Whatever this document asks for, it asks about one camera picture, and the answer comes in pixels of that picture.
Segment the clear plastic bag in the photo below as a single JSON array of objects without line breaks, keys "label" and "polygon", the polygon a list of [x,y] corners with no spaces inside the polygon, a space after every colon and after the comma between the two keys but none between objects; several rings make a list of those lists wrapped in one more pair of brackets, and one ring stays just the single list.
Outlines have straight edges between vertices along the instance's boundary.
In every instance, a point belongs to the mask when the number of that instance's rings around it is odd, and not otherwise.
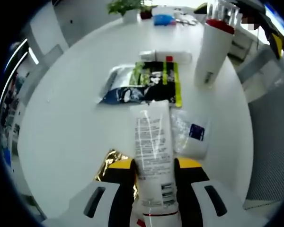
[{"label": "clear plastic bag", "polygon": [[207,116],[172,109],[171,125],[177,154],[194,159],[205,158],[211,134],[211,122]]}]

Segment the plastic bag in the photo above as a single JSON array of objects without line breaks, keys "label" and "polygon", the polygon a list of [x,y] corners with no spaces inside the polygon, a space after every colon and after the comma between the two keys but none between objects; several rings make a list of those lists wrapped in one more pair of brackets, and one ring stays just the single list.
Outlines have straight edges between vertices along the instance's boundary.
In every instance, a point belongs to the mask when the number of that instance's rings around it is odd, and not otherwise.
[{"label": "plastic bag", "polygon": [[170,106],[181,107],[178,64],[152,61],[114,67],[100,97],[101,103],[112,105],[168,100]]},{"label": "plastic bag", "polygon": [[176,153],[194,159],[203,159],[211,134],[211,123],[206,116],[171,110],[171,125]]}]

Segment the round table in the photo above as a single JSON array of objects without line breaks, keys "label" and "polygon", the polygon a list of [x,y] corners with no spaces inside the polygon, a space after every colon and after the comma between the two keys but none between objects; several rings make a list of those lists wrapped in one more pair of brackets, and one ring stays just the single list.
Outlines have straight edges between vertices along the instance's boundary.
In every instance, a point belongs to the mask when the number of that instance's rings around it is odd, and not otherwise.
[{"label": "round table", "polygon": [[85,36],[48,70],[34,91],[20,129],[18,153],[36,202],[50,217],[94,178],[114,148],[134,156],[129,105],[97,105],[110,69],[139,61],[146,50],[188,50],[193,64],[179,67],[183,110],[206,114],[211,140],[202,162],[208,176],[245,200],[253,162],[248,104],[227,58],[212,89],[194,86],[203,26],[154,26],[121,20]]}]

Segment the red stripe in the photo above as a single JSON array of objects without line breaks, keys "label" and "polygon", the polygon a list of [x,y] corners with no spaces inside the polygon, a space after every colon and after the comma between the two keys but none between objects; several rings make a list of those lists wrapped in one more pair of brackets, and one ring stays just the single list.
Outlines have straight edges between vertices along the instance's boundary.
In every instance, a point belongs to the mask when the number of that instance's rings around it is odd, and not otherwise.
[{"label": "red stripe", "polygon": [[137,225],[139,225],[139,226],[141,226],[141,227],[146,227],[144,221],[142,221],[142,220],[140,220],[140,219],[138,219]]},{"label": "red stripe", "polygon": [[232,26],[226,24],[224,21],[207,19],[206,22],[207,22],[208,25],[213,26],[217,29],[220,29],[224,32],[227,32],[227,33],[230,33],[230,34],[235,33],[235,29]]},{"label": "red stripe", "polygon": [[174,215],[177,214],[178,211],[174,212],[174,213],[170,213],[170,214],[143,214],[145,216],[149,216],[149,217],[162,217],[162,216],[169,216],[169,215]]}]

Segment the white tube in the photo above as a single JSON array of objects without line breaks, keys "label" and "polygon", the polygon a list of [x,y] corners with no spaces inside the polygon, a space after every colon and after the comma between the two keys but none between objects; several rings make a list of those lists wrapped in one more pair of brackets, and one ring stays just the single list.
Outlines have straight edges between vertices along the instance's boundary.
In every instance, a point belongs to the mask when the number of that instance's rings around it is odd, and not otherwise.
[{"label": "white tube", "polygon": [[190,64],[192,54],[188,51],[143,51],[140,52],[142,61],[166,61],[177,62],[179,64]]},{"label": "white tube", "polygon": [[204,25],[203,43],[195,69],[195,84],[211,87],[231,48],[233,34]]},{"label": "white tube", "polygon": [[179,222],[169,103],[131,106],[135,125],[138,191],[146,226],[175,226]]}]

